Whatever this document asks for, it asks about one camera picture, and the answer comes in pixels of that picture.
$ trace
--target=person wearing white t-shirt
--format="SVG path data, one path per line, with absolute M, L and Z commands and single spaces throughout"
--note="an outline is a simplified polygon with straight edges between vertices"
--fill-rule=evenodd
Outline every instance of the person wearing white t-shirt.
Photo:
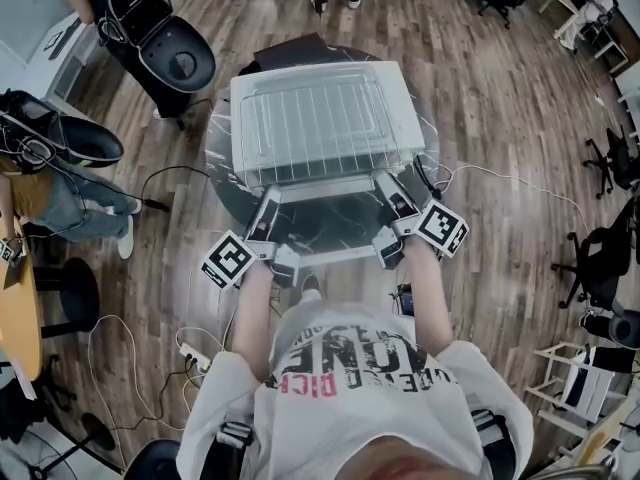
M 575 41 L 578 32 L 582 30 L 587 23 L 598 21 L 598 17 L 608 13 L 613 9 L 614 0 L 589 0 L 578 11 L 577 16 L 569 18 L 571 24 L 560 35 L 560 44 L 568 50 L 575 50 Z
M 250 267 L 230 351 L 215 356 L 182 437 L 183 480 L 218 478 L 203 468 L 230 422 L 253 432 L 243 479 L 495 479 L 472 413 L 500 422 L 509 480 L 521 475 L 533 446 L 531 413 L 478 348 L 454 340 L 431 246 L 410 237 L 404 255 L 413 321 L 331 304 L 309 276 L 273 341 L 273 274 L 262 262 Z

